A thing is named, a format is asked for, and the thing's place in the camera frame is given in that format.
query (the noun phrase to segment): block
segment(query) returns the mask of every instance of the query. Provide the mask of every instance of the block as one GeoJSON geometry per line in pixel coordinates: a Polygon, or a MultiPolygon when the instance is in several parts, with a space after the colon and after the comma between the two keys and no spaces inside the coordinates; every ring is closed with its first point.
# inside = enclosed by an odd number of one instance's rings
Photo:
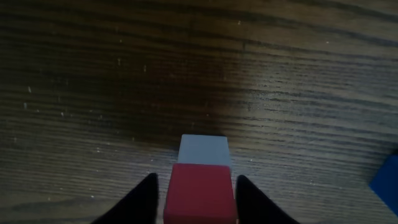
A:
{"type": "Polygon", "coordinates": [[[236,224],[228,166],[175,164],[167,192],[164,224],[236,224]]]}
{"type": "Polygon", "coordinates": [[[398,216],[398,155],[387,158],[369,186],[398,216]]]}
{"type": "Polygon", "coordinates": [[[183,134],[177,162],[231,168],[228,140],[225,136],[183,134]]]}

